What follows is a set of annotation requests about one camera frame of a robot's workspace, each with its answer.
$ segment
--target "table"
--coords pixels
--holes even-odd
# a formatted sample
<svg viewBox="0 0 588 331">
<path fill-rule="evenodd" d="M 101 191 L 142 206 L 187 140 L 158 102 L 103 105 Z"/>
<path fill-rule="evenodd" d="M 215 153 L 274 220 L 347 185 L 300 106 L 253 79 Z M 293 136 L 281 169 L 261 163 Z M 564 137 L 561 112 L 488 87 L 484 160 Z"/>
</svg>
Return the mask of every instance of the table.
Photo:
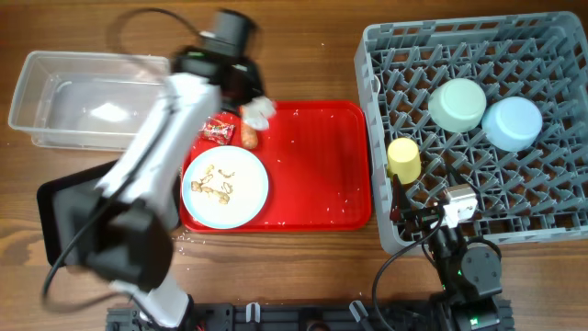
<svg viewBox="0 0 588 331">
<path fill-rule="evenodd" d="M 40 286 L 49 267 L 35 192 L 46 181 L 119 155 L 37 148 L 6 122 L 30 51 L 108 51 L 107 24 L 139 6 L 174 10 L 201 29 L 211 26 L 220 6 L 242 11 L 264 31 L 253 52 L 269 96 L 356 103 L 353 56 L 370 24 L 555 10 L 588 21 L 588 7 L 572 0 L 22 0 L 0 6 L 0 330 L 103 330 L 106 309 L 116 302 L 77 314 L 41 309 Z M 193 41 L 180 25 L 157 15 L 137 18 L 123 39 L 133 52 L 163 56 Z M 173 237 L 178 252 L 172 270 L 197 302 L 369 301 L 373 277 L 387 258 L 373 217 L 350 233 L 203 235 L 179 229 Z M 513 301 L 518 330 L 588 328 L 588 241 L 508 245 L 503 255 L 503 296 Z M 388 299 L 425 299 L 441 290 L 422 257 L 395 262 L 380 284 L 380 297 Z M 105 291 L 106 283 L 91 273 L 61 270 L 51 293 L 74 302 Z"/>
</svg>

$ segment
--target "red snack package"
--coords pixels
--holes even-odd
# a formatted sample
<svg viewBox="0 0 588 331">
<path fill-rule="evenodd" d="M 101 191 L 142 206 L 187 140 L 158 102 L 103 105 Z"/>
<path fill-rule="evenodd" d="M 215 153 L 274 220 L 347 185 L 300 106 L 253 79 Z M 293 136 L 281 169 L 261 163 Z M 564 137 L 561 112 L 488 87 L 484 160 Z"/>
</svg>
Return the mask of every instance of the red snack package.
<svg viewBox="0 0 588 331">
<path fill-rule="evenodd" d="M 235 126 L 212 119 L 210 122 L 204 124 L 200 132 L 202 133 L 200 134 L 200 138 L 226 145 L 231 141 L 232 134 L 235 132 Z"/>
</svg>

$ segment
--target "red tray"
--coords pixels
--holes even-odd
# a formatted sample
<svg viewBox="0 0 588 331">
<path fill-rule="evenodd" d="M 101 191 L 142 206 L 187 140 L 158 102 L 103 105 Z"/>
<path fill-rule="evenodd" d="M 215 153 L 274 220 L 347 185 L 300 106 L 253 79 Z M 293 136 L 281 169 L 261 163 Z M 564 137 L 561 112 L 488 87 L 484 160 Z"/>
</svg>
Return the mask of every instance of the red tray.
<svg viewBox="0 0 588 331">
<path fill-rule="evenodd" d="M 241 146 L 240 119 L 231 145 Z M 279 101 L 269 130 L 257 133 L 251 152 L 266 167 L 269 193 L 264 208 L 248 223 L 211 229 L 192 218 L 184 203 L 180 219 L 201 233 L 355 230 L 371 215 L 368 143 L 364 115 L 348 101 Z M 216 143 L 196 139 L 183 169 Z"/>
</svg>

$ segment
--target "white plate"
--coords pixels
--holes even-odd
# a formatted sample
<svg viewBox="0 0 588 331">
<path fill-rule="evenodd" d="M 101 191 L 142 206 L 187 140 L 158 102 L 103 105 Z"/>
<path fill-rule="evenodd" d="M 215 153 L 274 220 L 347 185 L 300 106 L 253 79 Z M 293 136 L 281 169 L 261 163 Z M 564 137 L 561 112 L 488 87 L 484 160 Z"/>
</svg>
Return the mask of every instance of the white plate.
<svg viewBox="0 0 588 331">
<path fill-rule="evenodd" d="M 192 191 L 192 181 L 206 176 L 213 165 L 212 180 L 205 184 L 222 190 L 223 182 L 232 185 L 233 192 L 226 205 L 213 194 Z M 225 178 L 219 174 L 234 176 Z M 269 182 L 264 165 L 255 155 L 235 146 L 220 146 L 200 154 L 186 169 L 182 179 L 182 200 L 187 211 L 198 222 L 214 229 L 232 229 L 251 221 L 266 203 Z"/>
</svg>

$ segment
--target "gray dish rack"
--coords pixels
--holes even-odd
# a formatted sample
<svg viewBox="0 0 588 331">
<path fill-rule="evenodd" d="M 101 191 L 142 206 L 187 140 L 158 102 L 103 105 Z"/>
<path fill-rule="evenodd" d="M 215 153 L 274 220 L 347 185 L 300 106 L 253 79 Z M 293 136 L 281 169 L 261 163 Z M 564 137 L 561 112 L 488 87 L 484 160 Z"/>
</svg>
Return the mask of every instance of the gray dish rack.
<svg viewBox="0 0 588 331">
<path fill-rule="evenodd" d="M 396 253 L 421 237 L 390 221 L 388 144 L 419 144 L 422 174 L 405 187 L 415 208 L 430 206 L 448 186 L 445 163 L 481 192 L 467 236 L 496 244 L 588 237 L 588 45 L 570 12 L 376 24 L 355 56 L 366 115 L 372 190 L 382 247 Z M 489 105 L 520 96 L 536 103 L 543 129 L 519 153 L 501 151 L 477 128 L 437 127 L 426 101 L 453 78 L 480 84 Z"/>
</svg>

